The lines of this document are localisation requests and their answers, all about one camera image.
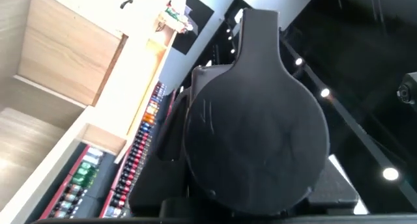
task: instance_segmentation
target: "green bottle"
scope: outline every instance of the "green bottle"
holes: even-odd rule
[[[77,173],[72,177],[71,182],[73,184],[77,184],[77,185],[79,185],[79,186],[81,186],[82,188],[85,189],[85,188],[90,188],[91,187],[91,185],[94,182],[94,179],[93,179],[93,177],[83,176],[83,175]]]
[[[81,165],[79,165],[79,167],[81,167],[83,169],[94,169],[94,167],[90,163],[87,163],[87,162],[81,163]]]
[[[86,177],[80,174],[74,174],[71,180],[73,184],[77,184],[83,188],[84,188],[85,181],[86,181]]]
[[[77,174],[94,178],[97,175],[97,169],[94,167],[90,167],[89,169],[85,169],[84,167],[80,166],[77,170]]]

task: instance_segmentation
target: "security camera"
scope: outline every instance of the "security camera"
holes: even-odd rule
[[[416,103],[417,72],[405,74],[403,81],[398,87],[397,97],[405,104],[414,105]]]

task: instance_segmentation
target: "black hook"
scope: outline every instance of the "black hook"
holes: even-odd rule
[[[133,0],[127,0],[127,1],[123,2],[123,3],[120,5],[120,8],[121,8],[121,9],[124,9],[124,7],[126,6],[126,4],[128,4],[128,3],[133,3]]]

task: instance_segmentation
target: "black cover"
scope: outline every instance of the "black cover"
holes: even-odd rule
[[[294,217],[284,220],[279,219],[258,219],[247,221],[245,223],[265,223],[265,224],[280,224],[280,223],[302,223],[302,224],[357,224],[357,223],[367,223],[367,224],[415,224],[417,223],[416,214],[403,214],[403,215],[362,215],[362,216],[315,216],[315,217]],[[60,223],[60,224],[70,224],[70,223],[95,223],[95,224],[161,224],[161,223],[196,223],[192,219],[181,219],[181,218],[171,218],[171,219],[162,219],[162,218],[130,218],[130,219],[43,219],[36,222],[37,224],[47,224],[47,223]]]
[[[235,64],[192,93],[186,119],[186,158],[197,183],[248,214],[293,207],[328,156],[323,111],[282,64],[278,31],[277,12],[246,9]]]

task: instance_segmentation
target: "product display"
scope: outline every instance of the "product display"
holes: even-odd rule
[[[146,164],[147,154],[152,143],[152,129],[155,126],[156,114],[165,92],[165,85],[158,83],[143,114],[132,146],[124,157],[118,175],[102,209],[100,217],[124,217],[128,210],[128,197],[131,189]]]
[[[152,139],[165,119],[167,104],[161,109],[165,86],[157,84],[143,114],[131,147],[120,164],[115,155],[81,143],[63,176],[49,197],[39,204],[36,219],[124,217],[130,215],[128,197],[151,153]]]
[[[63,189],[58,189],[40,218],[73,218],[85,194],[94,184],[103,157],[104,152],[86,146],[61,185]]]

